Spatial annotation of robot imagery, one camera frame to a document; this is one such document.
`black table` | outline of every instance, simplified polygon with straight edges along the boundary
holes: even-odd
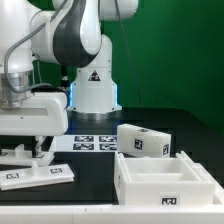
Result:
[[[121,115],[104,121],[69,117],[66,134],[116,135],[120,124],[162,131],[172,135],[171,156],[185,151],[224,184],[224,138],[190,113],[177,109],[124,108]],[[30,138],[0,137],[1,145],[31,144]],[[52,164],[67,163],[75,173],[74,183],[0,192],[0,205],[117,204],[113,185],[114,153],[56,152]],[[0,166],[0,169],[18,167]]]

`triangular warning sticker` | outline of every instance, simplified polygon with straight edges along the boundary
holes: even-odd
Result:
[[[90,76],[89,81],[92,82],[100,82],[100,77],[97,74],[96,70],[93,72],[93,74]]]

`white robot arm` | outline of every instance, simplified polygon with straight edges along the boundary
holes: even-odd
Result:
[[[115,1],[122,18],[131,17],[138,7],[138,0]],[[41,11],[27,0],[0,1],[0,135],[54,136],[66,131],[63,94],[25,91],[32,89],[32,61],[78,68],[91,64],[102,44],[100,20],[118,19],[115,1],[53,0],[56,13]],[[43,24],[5,59],[15,43]]]

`white box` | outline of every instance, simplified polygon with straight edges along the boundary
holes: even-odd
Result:
[[[182,152],[177,158],[116,154],[114,183],[120,205],[211,205],[215,182]]]
[[[129,124],[117,129],[117,150],[136,157],[170,157],[171,135]]]

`green backdrop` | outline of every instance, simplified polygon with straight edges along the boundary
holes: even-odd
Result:
[[[52,9],[51,0],[30,0]],[[190,111],[224,135],[224,1],[139,0],[124,21],[142,106]],[[120,104],[139,107],[137,87],[118,22],[103,22],[113,42],[113,79]],[[60,83],[60,67],[41,63],[45,81]],[[75,68],[69,68],[70,79]]]

